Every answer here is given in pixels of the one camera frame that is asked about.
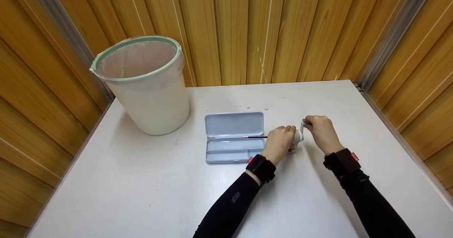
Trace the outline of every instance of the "black sleeve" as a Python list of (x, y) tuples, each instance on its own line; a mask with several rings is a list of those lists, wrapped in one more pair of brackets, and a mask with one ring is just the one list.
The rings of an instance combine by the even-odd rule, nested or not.
[(349, 196), (370, 238), (415, 237), (362, 170), (337, 176), (337, 179)]
[(194, 238), (233, 236), (258, 191), (256, 181), (243, 173), (209, 209)]

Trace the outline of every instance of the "white trash can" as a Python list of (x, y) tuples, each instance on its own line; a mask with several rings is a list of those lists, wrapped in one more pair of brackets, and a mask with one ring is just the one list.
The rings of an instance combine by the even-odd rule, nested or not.
[(112, 90), (135, 124), (148, 135), (163, 135), (189, 117), (179, 43), (153, 35), (129, 38), (103, 51), (90, 71)]

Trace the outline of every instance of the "wood grain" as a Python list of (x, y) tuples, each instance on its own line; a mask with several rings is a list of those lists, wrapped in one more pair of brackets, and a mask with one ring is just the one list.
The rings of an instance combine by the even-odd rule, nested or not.
[(247, 77), (248, 0), (215, 0), (222, 85), (244, 85)]
[(108, 101), (100, 85), (95, 82), (94, 77), (84, 67), (80, 59), (77, 57), (73, 48), (66, 41), (60, 29), (53, 22), (47, 11), (41, 5), (39, 0), (17, 0), (22, 8), (31, 17), (39, 30), (44, 34), (53, 48), (58, 52), (60, 57), (71, 69), (71, 72), (77, 77), (79, 82), (84, 86), (86, 91), (95, 100), (101, 110), (107, 107)]
[(283, 0), (249, 0), (247, 84), (270, 83)]
[(0, 98), (0, 157), (55, 187), (72, 157)]
[(453, 188), (453, 143), (429, 157), (425, 164), (447, 190)]
[(94, 56), (110, 47), (87, 0), (60, 0), (60, 2)]
[(453, 83), (453, 24), (430, 49), (382, 111), (404, 130), (429, 104)]
[(318, 0), (284, 0), (273, 83), (297, 80), (317, 3)]
[(426, 0), (368, 92), (379, 108), (389, 103), (453, 22), (452, 4), (453, 0)]
[(87, 1), (111, 46), (126, 39), (126, 34), (110, 0)]
[(453, 84), (401, 132), (425, 160), (453, 141)]
[(0, 64), (0, 96), (74, 155), (88, 131), (1, 40)]
[(214, 0), (180, 2), (197, 85), (221, 85)]
[(184, 82), (186, 87), (196, 87), (197, 79), (179, 0), (145, 0), (145, 3), (156, 34), (171, 37), (181, 45), (185, 62)]
[(359, 39), (376, 0), (354, 0), (322, 80), (338, 80)]
[(154, 35), (144, 0), (111, 0), (127, 37)]
[(0, 219), (0, 238), (23, 238), (26, 227)]
[(0, 158), (0, 219), (29, 227), (52, 188)]
[[(0, 9), (0, 34), (5, 43), (91, 130), (102, 113), (97, 104), (20, 4), (16, 0), (0, 0), (0, 6), (3, 8)], [(9, 62), (13, 66), (16, 64), (16, 61)]]
[(340, 80), (358, 82), (404, 0), (377, 0)]
[(319, 0), (297, 81), (322, 80), (353, 0)]

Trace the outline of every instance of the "blue pencil case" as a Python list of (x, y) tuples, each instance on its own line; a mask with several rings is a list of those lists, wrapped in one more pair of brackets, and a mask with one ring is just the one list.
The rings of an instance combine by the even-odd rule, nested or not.
[(264, 149), (264, 138), (245, 138), (264, 134), (262, 112), (208, 114), (204, 121), (208, 164), (246, 163)]

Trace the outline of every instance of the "white table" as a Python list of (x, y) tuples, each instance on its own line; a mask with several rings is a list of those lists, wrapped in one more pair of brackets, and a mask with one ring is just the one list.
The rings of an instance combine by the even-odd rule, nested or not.
[[(451, 237), (453, 211), (350, 81), (189, 88), (179, 130), (140, 132), (115, 100), (35, 225), (32, 238), (191, 237), (245, 164), (205, 162), (204, 117), (262, 111), (265, 130), (333, 120), (340, 141), (419, 237)], [(308, 131), (257, 195), (238, 237), (366, 237)]]

